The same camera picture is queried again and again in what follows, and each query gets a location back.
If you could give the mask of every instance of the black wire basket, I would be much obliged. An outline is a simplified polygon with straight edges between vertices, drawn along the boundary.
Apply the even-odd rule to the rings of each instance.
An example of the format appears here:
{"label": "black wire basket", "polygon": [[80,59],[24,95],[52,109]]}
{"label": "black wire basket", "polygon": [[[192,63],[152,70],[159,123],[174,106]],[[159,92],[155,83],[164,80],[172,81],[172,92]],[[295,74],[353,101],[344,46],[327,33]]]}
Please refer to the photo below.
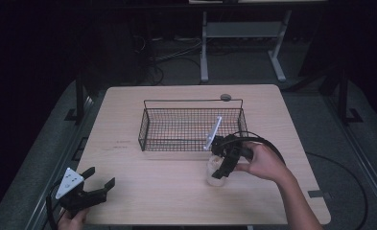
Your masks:
{"label": "black wire basket", "polygon": [[217,135],[247,131],[242,105],[243,100],[146,100],[138,137],[141,150],[204,151],[218,116],[222,121]]}

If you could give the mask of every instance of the white metal stand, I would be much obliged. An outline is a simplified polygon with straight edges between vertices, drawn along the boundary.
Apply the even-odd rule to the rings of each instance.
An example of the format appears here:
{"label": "white metal stand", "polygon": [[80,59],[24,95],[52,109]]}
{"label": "white metal stand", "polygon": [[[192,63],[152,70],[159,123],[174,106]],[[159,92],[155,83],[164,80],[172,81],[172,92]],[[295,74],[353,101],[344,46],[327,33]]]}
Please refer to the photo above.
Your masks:
{"label": "white metal stand", "polygon": [[276,37],[274,49],[269,51],[269,57],[275,75],[279,81],[286,77],[278,61],[278,53],[283,43],[284,35],[292,11],[286,11],[283,21],[273,22],[207,22],[206,11],[202,20],[202,52],[200,54],[200,80],[208,82],[208,63],[206,59],[206,42],[208,37]]}

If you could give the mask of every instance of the dark background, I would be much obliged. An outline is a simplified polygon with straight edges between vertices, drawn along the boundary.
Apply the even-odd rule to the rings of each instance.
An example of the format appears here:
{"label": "dark background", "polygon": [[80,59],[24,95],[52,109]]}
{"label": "dark background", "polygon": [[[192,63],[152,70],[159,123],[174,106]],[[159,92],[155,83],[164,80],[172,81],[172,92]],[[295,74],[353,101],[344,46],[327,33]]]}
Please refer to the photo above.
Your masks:
{"label": "dark background", "polygon": [[[199,35],[200,13],[181,13],[155,13],[150,17],[153,33],[170,39],[175,34]],[[307,14],[295,11],[286,39],[311,39],[315,30],[296,23]],[[130,55],[136,45],[130,34],[113,32],[145,35],[142,15],[143,11],[68,10],[51,1],[0,1],[0,201],[60,94],[77,75],[87,76],[90,94],[144,79],[140,67],[145,56]],[[108,50],[115,45],[119,53],[113,54]],[[334,62],[377,111],[377,1],[330,1],[300,75],[314,74]],[[108,76],[108,69],[119,75]]]}

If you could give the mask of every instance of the floor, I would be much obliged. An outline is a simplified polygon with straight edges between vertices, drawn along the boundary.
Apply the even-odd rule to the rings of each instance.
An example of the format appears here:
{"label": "floor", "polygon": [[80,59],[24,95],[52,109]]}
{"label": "floor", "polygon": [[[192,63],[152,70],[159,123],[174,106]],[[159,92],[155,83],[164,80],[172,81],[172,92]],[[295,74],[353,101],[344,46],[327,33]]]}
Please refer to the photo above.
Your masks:
{"label": "floor", "polygon": [[[157,56],[161,58],[196,45],[195,42],[196,40],[157,40],[154,45],[158,50]],[[284,89],[304,80],[297,73],[308,50],[308,43],[287,42],[283,45],[279,59],[287,80],[279,82],[267,54],[273,40],[230,42],[233,43],[227,46],[215,41],[214,47],[210,48],[207,84],[268,83]],[[156,84],[157,87],[162,87],[199,84],[199,60],[200,55],[196,51],[158,63],[156,68],[149,67],[150,74],[139,85]],[[285,92],[283,98],[331,213],[332,220],[324,228],[377,229],[376,183],[372,182],[372,175],[367,173],[372,167],[377,174],[377,115],[370,108],[362,91],[350,82],[348,108],[356,109],[363,122],[345,126],[336,114],[337,91],[332,96],[320,95],[318,88],[322,81],[323,78],[296,92]],[[76,158],[82,157],[82,146],[93,128],[105,92],[101,89],[93,97],[87,98],[84,104],[85,117],[76,126],[74,121],[65,121],[68,111],[76,107],[75,83],[68,85],[0,204],[0,229],[44,229],[44,197],[66,167],[76,169]],[[362,164],[362,158],[367,158],[370,164]],[[85,226],[85,229],[91,230],[132,228]],[[253,229],[287,228],[288,226],[253,226]],[[134,229],[183,227],[146,226]]]}

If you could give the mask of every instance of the wrist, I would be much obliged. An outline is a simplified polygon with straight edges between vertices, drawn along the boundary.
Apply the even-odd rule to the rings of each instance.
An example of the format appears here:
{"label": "wrist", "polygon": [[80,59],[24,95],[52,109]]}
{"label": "wrist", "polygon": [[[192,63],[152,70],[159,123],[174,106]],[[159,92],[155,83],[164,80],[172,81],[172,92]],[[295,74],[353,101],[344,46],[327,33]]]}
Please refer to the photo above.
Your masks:
{"label": "wrist", "polygon": [[285,168],[284,172],[282,172],[280,176],[274,180],[274,182],[279,188],[285,188],[298,183],[293,173],[287,168]]}

